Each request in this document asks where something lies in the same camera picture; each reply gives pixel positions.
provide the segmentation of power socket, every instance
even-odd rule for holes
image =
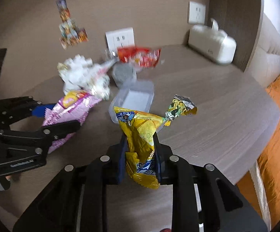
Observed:
[[[120,29],[106,32],[106,41],[110,51],[117,51],[118,47],[135,45],[133,28]]]
[[[188,8],[188,23],[191,24],[204,24],[205,21],[205,5],[189,2]]]

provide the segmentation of orange blanket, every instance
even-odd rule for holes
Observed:
[[[266,91],[280,108],[280,76],[270,84]],[[280,121],[271,140],[257,161],[266,190],[273,228],[280,220]],[[238,182],[238,187],[245,198],[261,215],[249,173]]]

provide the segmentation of red snack package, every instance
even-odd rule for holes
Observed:
[[[133,62],[141,68],[155,67],[159,60],[160,51],[161,49],[151,50],[137,46],[117,48],[121,62]]]

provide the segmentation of wooden table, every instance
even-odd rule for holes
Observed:
[[[152,80],[155,96],[150,112],[164,116],[175,94],[188,96],[197,105],[195,116],[180,116],[159,133],[159,141],[189,163],[214,164],[236,183],[256,161],[273,134],[280,111],[265,90],[233,65],[218,66],[184,46],[166,46],[159,64],[138,74]],[[60,77],[44,81],[26,95],[43,102],[62,96]],[[112,98],[118,89],[113,86]],[[108,114],[110,101],[91,110],[79,132],[48,156],[45,167],[22,173],[0,205],[16,216],[27,208],[45,185],[66,165],[86,165],[119,142],[122,131]],[[28,119],[20,129],[37,128]],[[151,190],[128,176],[107,192],[109,231],[159,231],[171,226],[172,187]]]

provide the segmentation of wall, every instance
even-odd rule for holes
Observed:
[[[86,29],[89,42],[63,50],[55,1],[0,0],[0,48],[8,48],[0,98],[22,95],[57,76],[57,63],[76,54],[99,59],[107,31],[133,27],[135,43],[142,46],[188,40],[190,0],[67,0],[71,17]],[[209,4],[209,0],[191,1]]]
[[[264,0],[263,13],[271,20],[280,34],[280,0]]]
[[[233,64],[242,71],[255,52],[262,15],[262,0],[209,0],[209,18],[237,42]]]

